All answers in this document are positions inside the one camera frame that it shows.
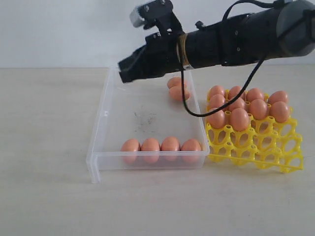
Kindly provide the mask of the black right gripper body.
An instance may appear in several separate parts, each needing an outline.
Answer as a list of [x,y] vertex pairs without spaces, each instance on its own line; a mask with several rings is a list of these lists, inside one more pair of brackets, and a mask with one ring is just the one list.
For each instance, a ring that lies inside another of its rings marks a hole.
[[146,37],[150,78],[162,77],[180,70],[214,65],[237,66],[268,58],[270,47],[277,41],[275,30],[280,4],[262,4],[264,11],[229,17],[205,26],[196,22],[196,31],[171,33],[159,31]]

